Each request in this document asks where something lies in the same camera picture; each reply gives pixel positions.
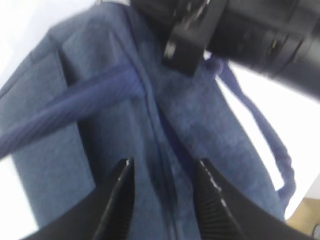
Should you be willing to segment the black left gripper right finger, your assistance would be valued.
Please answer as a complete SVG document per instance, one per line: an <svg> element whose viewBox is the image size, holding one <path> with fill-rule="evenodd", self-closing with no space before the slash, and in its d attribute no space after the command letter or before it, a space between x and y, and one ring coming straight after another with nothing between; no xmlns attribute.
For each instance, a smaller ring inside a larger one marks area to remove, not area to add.
<svg viewBox="0 0 320 240"><path fill-rule="evenodd" d="M309 240L235 188L208 159L194 163L193 202L203 240Z"/></svg>

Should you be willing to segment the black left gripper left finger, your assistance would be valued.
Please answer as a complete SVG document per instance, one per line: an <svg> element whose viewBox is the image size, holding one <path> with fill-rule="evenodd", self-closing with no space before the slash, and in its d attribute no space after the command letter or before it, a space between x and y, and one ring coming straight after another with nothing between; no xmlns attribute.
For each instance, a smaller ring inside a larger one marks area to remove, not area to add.
<svg viewBox="0 0 320 240"><path fill-rule="evenodd" d="M29 240L126 240L135 204L135 163L121 159L106 181Z"/></svg>

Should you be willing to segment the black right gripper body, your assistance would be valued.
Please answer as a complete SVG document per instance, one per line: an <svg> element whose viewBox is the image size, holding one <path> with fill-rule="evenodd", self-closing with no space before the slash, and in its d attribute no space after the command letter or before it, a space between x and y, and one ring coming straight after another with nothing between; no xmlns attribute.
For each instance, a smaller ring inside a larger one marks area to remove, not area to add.
<svg viewBox="0 0 320 240"><path fill-rule="evenodd" d="M201 55L236 62L308 95L320 93L317 0L134 0L168 67L193 75Z"/></svg>

